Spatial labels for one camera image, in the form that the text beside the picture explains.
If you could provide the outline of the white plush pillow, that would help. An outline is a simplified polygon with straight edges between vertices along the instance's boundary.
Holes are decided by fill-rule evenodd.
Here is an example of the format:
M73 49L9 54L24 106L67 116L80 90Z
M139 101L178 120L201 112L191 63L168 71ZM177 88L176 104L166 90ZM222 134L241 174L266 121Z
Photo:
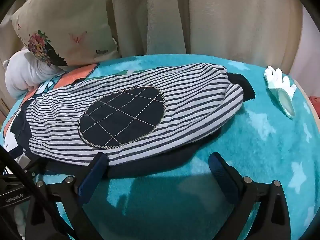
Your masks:
M49 66L38 60L28 49L20 50L5 60L3 68L7 91L14 99L62 72L58 66Z

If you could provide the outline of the cream floral cushion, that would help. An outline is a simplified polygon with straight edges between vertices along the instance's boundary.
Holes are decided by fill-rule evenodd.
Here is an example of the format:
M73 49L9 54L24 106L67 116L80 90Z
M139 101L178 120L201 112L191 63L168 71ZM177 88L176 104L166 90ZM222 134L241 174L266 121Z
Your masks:
M48 65L81 66L119 56L105 0L27 0L11 23L29 51Z

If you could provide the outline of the turquoise cartoon fleece blanket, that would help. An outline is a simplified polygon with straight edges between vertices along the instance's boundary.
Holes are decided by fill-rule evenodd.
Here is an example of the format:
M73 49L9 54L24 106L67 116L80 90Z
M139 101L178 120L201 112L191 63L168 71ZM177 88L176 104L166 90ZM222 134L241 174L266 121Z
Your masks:
M319 118L299 88L292 100L296 115L288 118L267 88L266 68L212 56L177 54L89 64L57 74L22 94L2 125L1 147L10 152L19 146L10 128L21 106L57 85L194 63L216 64L243 75L255 98L245 101L226 124L199 141L145 159L114 166L108 163L91 199L82 206L102 239L214 239L234 209L210 171L208 158L214 152L243 177L264 184L280 181L289 210L290 239L319 239ZM21 148L22 155L15 158L21 167L32 157L40 157ZM45 159L46 171L34 181L26 179L24 186L38 181L61 183L84 167ZM29 203L15 207L16 223L24 218L26 226ZM259 205L254 204L238 239L247 239ZM26 239L25 230L18 229Z

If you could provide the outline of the navy striped child pants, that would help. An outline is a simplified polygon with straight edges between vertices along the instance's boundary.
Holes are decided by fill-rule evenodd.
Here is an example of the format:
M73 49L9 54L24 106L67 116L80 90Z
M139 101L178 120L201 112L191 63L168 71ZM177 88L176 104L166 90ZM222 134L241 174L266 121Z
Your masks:
M199 141L254 98L220 65L158 67L57 85L27 100L10 130L27 153L81 166L102 153L114 166Z

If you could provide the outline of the beige curtain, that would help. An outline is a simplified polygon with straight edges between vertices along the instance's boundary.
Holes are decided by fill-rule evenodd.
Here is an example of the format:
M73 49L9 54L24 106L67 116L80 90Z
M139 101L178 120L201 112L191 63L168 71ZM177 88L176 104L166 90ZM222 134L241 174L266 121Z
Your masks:
M26 47L11 16L1 22L1 60ZM302 32L299 0L105 0L118 57L202 54L289 73Z

